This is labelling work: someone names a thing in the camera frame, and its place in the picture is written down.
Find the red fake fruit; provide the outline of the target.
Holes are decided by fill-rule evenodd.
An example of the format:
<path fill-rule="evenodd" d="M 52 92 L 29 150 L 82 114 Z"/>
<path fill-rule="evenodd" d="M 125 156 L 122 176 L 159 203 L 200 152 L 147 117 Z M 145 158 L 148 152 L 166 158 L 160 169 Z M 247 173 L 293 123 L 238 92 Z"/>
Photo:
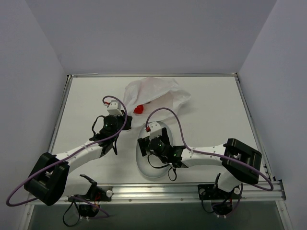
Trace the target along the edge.
<path fill-rule="evenodd" d="M 134 114 L 137 114 L 137 115 L 141 115 L 143 112 L 144 112 L 144 106 L 143 106 L 143 104 L 138 105 L 138 106 L 134 109 L 134 111 L 133 111 L 133 113 L 134 113 Z"/>

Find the white plastic bag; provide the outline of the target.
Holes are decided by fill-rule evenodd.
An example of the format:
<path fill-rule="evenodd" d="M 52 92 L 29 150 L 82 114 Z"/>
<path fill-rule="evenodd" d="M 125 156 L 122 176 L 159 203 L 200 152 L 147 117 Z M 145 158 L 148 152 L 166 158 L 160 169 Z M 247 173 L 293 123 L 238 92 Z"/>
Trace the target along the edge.
<path fill-rule="evenodd" d="M 142 127 L 149 114 L 157 108 L 166 107 L 178 113 L 191 94 L 184 90 L 173 78 L 147 77 L 135 80 L 125 87 L 123 103 L 132 117 L 132 128 Z M 134 109 L 143 104 L 144 112 L 134 114 Z"/>

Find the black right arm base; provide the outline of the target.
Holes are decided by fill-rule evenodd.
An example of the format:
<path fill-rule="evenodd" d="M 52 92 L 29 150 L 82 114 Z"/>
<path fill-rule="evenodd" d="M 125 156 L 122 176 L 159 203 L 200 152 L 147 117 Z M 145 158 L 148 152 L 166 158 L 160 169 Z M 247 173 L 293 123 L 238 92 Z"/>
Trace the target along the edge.
<path fill-rule="evenodd" d="M 243 193 L 243 184 L 235 186 L 230 192 L 218 188 L 220 173 L 213 184 L 199 184 L 199 200 L 207 214 L 215 214 L 217 218 L 228 218 L 238 207 Z M 207 210 L 204 201 L 211 201 L 211 210 Z"/>

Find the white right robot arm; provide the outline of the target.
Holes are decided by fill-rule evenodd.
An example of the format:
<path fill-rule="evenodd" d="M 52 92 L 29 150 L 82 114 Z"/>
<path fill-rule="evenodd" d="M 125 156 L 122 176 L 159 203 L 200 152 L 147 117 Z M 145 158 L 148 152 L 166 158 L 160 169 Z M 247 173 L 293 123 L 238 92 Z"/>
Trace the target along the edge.
<path fill-rule="evenodd" d="M 159 178 L 177 169 L 213 166 L 219 169 L 213 192 L 223 198 L 241 183 L 257 185 L 262 154 L 235 138 L 225 144 L 193 148 L 174 145 L 167 127 L 152 135 L 141 131 L 137 139 L 136 158 L 144 176 Z"/>

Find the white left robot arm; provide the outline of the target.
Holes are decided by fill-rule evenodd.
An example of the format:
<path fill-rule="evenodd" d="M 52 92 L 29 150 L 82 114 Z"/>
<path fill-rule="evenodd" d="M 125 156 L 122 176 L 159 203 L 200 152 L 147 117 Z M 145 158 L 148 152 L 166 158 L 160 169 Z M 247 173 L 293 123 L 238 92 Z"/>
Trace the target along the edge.
<path fill-rule="evenodd" d="M 131 129 L 130 115 L 108 115 L 103 117 L 103 128 L 94 132 L 83 145 L 70 151 L 52 155 L 42 154 L 30 172 L 24 189 L 45 205 L 55 204 L 63 196 L 80 195 L 91 201 L 97 194 L 97 183 L 86 175 L 84 182 L 68 182 L 71 172 L 82 165 L 105 156 L 110 150 L 117 152 L 119 132 Z"/>

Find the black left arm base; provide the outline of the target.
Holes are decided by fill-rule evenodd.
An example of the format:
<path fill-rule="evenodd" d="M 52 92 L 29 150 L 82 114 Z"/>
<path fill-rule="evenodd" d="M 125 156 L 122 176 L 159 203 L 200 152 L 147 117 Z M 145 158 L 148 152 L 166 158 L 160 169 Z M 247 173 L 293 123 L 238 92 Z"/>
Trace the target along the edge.
<path fill-rule="evenodd" d="M 81 174 L 80 178 L 65 188 L 68 191 L 69 200 L 74 204 L 78 204 L 77 213 L 81 218 L 106 219 L 111 217 L 109 213 L 101 208 L 99 202 L 111 201 L 113 195 L 110 186 L 99 187 L 98 183 L 85 174 Z"/>

